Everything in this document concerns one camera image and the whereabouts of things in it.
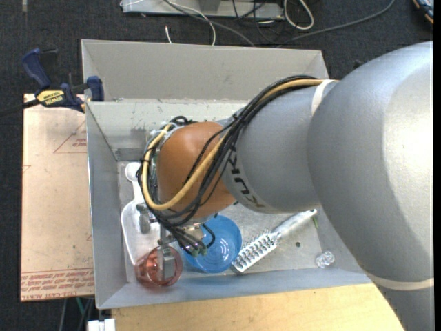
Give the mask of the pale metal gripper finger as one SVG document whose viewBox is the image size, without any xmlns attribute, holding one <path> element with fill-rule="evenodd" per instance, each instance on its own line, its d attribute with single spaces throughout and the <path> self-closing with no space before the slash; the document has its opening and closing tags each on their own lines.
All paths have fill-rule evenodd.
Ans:
<svg viewBox="0 0 441 331">
<path fill-rule="evenodd" d="M 158 240 L 158 266 L 161 279 L 172 279 L 175 276 L 175 256 L 172 254 L 167 238 L 167 230 L 161 226 Z"/>
<path fill-rule="evenodd" d="M 150 223 L 150 211 L 144 203 L 136 205 L 136 209 L 139 212 L 139 228 L 141 233 L 147 234 L 151 229 Z"/>
</svg>

